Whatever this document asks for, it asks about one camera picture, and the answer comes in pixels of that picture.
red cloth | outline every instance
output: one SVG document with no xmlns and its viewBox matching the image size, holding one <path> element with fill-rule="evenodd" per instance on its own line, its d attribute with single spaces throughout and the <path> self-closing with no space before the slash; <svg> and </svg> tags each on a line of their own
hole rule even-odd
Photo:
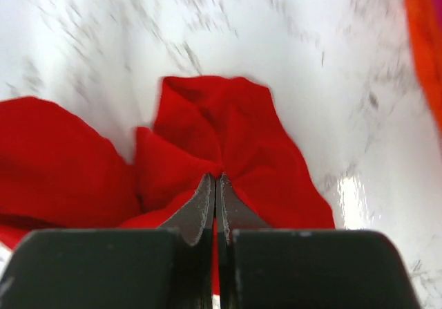
<svg viewBox="0 0 442 309">
<path fill-rule="evenodd" d="M 0 118 L 0 241 L 10 247 L 46 223 L 157 227 L 207 172 L 225 172 L 274 227 L 334 228 L 269 89 L 241 77 L 166 77 L 153 130 L 137 128 L 135 175 L 107 139 L 51 102 L 2 102 Z"/>
</svg>

crumpled red cloth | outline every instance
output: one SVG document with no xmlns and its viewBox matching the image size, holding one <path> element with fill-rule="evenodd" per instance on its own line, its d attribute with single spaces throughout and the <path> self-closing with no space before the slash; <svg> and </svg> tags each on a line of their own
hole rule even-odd
<svg viewBox="0 0 442 309">
<path fill-rule="evenodd" d="M 270 225 L 334 228 L 332 210 L 283 129 L 268 88 L 241 77 L 166 77 L 133 166 L 52 102 L 0 102 L 0 241 L 44 227 L 157 227 L 205 173 L 225 172 Z"/>
</svg>

marble pattern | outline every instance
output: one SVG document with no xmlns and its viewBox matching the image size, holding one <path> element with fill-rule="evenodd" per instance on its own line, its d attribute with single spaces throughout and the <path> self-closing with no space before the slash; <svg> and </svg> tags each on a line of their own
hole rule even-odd
<svg viewBox="0 0 442 309">
<path fill-rule="evenodd" d="M 387 234 L 442 308 L 442 155 L 403 0 L 3 0 L 0 98 L 54 100 L 127 160 L 164 75 L 272 88 L 338 227 Z"/>
</svg>

white countertop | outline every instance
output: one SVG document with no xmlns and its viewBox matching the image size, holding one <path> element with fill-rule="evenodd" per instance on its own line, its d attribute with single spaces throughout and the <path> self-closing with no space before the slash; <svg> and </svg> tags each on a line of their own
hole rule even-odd
<svg viewBox="0 0 442 309">
<path fill-rule="evenodd" d="M 337 226 L 388 235 L 442 307 L 441 141 L 403 0 L 2 0 L 0 20 L 0 99 L 54 100 L 128 159 L 162 76 L 271 87 Z"/>
</svg>

orange cloth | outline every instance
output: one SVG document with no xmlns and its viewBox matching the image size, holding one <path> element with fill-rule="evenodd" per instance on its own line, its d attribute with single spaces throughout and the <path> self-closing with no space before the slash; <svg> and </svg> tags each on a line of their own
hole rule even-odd
<svg viewBox="0 0 442 309">
<path fill-rule="evenodd" d="M 442 129 L 442 30 L 431 0 L 405 0 L 405 7 L 417 76 Z"/>
</svg>

